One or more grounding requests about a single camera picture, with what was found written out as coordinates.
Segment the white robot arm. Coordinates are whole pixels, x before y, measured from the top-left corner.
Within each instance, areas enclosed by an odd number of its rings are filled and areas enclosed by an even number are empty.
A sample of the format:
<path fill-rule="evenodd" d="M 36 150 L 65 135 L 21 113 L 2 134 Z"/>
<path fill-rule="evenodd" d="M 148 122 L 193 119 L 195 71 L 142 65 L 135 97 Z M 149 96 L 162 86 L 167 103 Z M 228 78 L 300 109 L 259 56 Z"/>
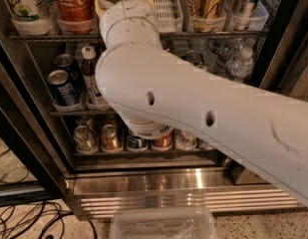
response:
<path fill-rule="evenodd" d="M 308 207 L 308 103 L 204 72 L 165 51 L 150 0 L 95 1 L 98 88 L 135 133 L 189 132 Z"/>

